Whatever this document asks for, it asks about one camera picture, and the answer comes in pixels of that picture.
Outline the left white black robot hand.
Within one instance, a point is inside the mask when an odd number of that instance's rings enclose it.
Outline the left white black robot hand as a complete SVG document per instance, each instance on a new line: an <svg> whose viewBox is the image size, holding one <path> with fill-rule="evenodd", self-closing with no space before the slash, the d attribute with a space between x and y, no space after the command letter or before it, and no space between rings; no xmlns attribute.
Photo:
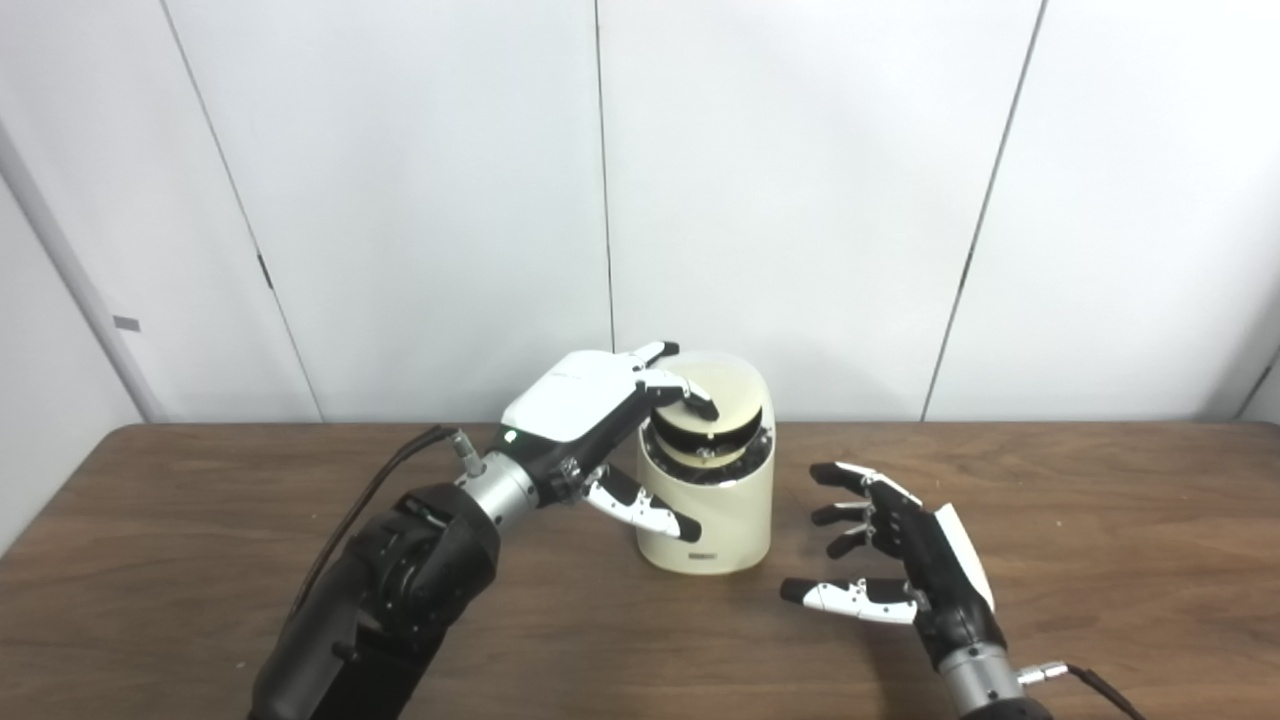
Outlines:
<svg viewBox="0 0 1280 720"><path fill-rule="evenodd" d="M684 404L703 420L719 418L709 392L657 365L678 351L657 341L631 354L562 357L503 411L485 456L489 487L471 496L500 528L529 510L584 500L637 529L699 542L699 521L608 461L657 409Z"/></svg>

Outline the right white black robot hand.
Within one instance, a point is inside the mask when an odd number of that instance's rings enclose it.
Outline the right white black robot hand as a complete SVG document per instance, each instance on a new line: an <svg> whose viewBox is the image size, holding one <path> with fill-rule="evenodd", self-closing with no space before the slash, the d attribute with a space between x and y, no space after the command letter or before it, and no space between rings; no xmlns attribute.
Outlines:
<svg viewBox="0 0 1280 720"><path fill-rule="evenodd" d="M780 587L782 600L865 623L911 625L933 667L955 652L973 653L978 646L1009 647L995 616L986 569L951 503L929 510L886 474L851 462L814 462L809 473L819 486L858 496L812 512L817 527L851 523L828 544L828 557L842 559L870 547L899 560L905 577L787 578Z"/></svg>

